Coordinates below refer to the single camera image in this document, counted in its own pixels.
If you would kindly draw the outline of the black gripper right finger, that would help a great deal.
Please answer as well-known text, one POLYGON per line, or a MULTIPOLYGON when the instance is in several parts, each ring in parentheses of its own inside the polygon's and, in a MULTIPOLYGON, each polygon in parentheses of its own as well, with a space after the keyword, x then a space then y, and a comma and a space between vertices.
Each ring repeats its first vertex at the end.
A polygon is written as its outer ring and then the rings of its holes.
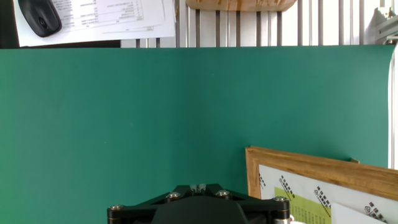
POLYGON ((262 215, 257 219, 259 223, 288 224, 290 220, 290 200, 286 197, 276 196, 271 199, 258 199, 246 194, 224 189, 220 184, 199 184, 198 195, 222 198, 236 202, 243 210, 246 218, 262 215))

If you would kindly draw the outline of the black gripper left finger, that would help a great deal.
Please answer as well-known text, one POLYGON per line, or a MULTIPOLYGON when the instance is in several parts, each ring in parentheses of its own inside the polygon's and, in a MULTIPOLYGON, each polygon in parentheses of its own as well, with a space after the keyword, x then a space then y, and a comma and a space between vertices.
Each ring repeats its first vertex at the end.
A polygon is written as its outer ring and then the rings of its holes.
POLYGON ((112 205, 107 209, 107 221, 108 224, 122 224, 151 220, 161 205, 191 197, 197 193, 198 185, 178 185, 171 192, 166 192, 137 205, 112 205))

